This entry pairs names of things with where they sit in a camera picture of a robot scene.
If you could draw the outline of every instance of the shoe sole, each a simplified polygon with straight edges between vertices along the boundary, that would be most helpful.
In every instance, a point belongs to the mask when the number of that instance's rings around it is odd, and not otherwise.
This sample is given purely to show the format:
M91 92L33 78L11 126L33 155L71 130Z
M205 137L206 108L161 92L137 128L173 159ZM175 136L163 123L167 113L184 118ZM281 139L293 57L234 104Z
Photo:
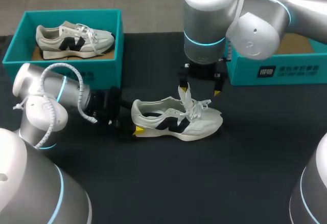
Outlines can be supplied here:
M115 47L115 41L113 44L109 47L100 49L99 52L101 54L106 54L111 52ZM71 50L66 50L66 51L60 51L60 52L52 52L52 51L43 51L40 49L40 54L41 57L44 60L56 60L56 59L62 59L62 58L70 58L70 57L79 57L82 59L90 59L90 58L95 58L98 56L101 56L97 54L96 52L77 52L77 51L71 51Z
M217 132L217 130L221 127L221 125L215 130L212 131L210 133L207 134L203 134L200 136L187 136L187 135L182 135L180 133L176 133L176 132L171 132L169 130L158 130L158 129L154 129L154 128L142 128L143 131L136 134L136 137L140 137L140 138L145 138L145 137L160 137L160 136L174 136L182 141L196 141L196 140L200 140L203 139L205 137L211 136L212 134L214 134L215 132Z

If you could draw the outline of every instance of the cardboard box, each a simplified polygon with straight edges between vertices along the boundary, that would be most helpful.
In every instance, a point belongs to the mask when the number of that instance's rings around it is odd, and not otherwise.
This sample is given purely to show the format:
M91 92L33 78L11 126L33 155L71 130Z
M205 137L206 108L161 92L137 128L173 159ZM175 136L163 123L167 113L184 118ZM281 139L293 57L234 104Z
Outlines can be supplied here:
M265 60L245 58L233 48L227 68L232 85L327 83L326 59L326 45L286 34L276 54Z

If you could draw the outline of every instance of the black n logo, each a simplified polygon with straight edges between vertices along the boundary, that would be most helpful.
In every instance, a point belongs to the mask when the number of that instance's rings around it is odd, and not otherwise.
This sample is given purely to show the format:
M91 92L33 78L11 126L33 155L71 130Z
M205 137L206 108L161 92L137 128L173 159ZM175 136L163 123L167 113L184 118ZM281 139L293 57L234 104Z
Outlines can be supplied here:
M157 127L158 130L165 130L168 128L169 131L175 133L183 133L187 126L190 124L187 118L184 118L179 125L177 125L177 118L169 117L165 118Z
M81 48L83 47L84 43L85 43L85 40L83 39L83 37L80 37L80 39L78 39L77 44L75 44L74 37L66 37L62 41L59 49L64 51L69 47L70 50L79 52L81 50Z

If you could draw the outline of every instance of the blue led ring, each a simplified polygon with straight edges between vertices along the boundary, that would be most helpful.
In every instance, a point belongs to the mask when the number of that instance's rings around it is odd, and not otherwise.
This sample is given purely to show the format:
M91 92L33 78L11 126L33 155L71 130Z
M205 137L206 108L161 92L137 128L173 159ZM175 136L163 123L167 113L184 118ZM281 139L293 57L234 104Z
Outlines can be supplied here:
M194 44L196 44L196 45L199 45L199 46L205 46L205 47L207 47L207 46L213 46L213 45L219 44L219 43L221 43L221 42L225 39L225 37L224 37L223 39L221 39L221 40L219 40L219 41L216 41L216 42L214 42L214 43L199 43L199 42L197 42L197 41L193 41L192 39L190 39L190 38L186 35L185 32L184 32L184 35L185 35L185 37L186 37L190 42L192 42L192 43L194 43Z
M289 18L290 18L290 24L291 24L291 20L292 20L292 18L291 18L291 13L290 13L290 11L288 10L288 8L283 4L283 3L281 3L280 1L278 1L278 0L270 0L271 2L274 2L274 3L278 3L279 5L281 5L285 10L286 10L286 12L288 13L288 16L289 16Z

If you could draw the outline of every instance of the shoe tongue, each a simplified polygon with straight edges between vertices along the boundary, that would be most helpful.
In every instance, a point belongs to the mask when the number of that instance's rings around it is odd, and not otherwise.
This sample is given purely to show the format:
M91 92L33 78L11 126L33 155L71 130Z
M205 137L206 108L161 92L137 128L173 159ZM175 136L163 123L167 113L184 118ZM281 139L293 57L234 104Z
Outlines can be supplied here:
M185 88L178 87L178 93L180 96L180 100L182 101L183 106L185 107L185 110L190 110L193 106L193 101L191 98L191 88L190 85L188 84L188 89L186 92L184 91Z
M68 21L65 21L61 26L59 26L59 36L61 36L63 30L65 28L70 28L72 30L76 29L76 24L69 23Z

